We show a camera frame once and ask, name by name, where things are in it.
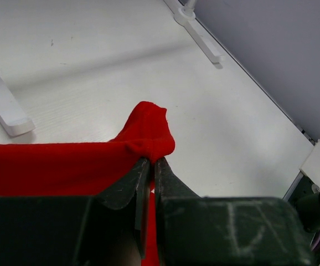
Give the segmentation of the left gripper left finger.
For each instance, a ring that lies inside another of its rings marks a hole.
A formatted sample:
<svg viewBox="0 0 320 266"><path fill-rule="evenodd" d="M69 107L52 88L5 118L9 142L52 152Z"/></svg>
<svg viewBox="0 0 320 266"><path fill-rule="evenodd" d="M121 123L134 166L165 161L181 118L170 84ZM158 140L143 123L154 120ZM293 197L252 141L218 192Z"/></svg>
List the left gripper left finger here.
<svg viewBox="0 0 320 266"><path fill-rule="evenodd" d="M151 163L95 196L0 197L0 265L140 265Z"/></svg>

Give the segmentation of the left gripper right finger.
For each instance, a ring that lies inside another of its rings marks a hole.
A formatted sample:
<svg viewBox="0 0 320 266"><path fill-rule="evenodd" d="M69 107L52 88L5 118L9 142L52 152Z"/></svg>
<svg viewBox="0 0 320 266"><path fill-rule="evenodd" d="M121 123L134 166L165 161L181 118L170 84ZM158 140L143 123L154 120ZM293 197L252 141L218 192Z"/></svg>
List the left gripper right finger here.
<svg viewBox="0 0 320 266"><path fill-rule="evenodd" d="M293 207L274 197L200 197L155 163L160 265L314 265Z"/></svg>

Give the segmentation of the red t shirt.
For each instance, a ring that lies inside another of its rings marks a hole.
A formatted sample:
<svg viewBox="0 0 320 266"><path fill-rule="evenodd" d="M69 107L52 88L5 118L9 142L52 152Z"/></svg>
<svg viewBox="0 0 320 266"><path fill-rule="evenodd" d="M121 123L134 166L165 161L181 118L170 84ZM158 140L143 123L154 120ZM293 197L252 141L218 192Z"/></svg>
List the red t shirt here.
<svg viewBox="0 0 320 266"><path fill-rule="evenodd" d="M142 101L108 142L0 144L0 197L95 196L175 148L166 109Z"/></svg>

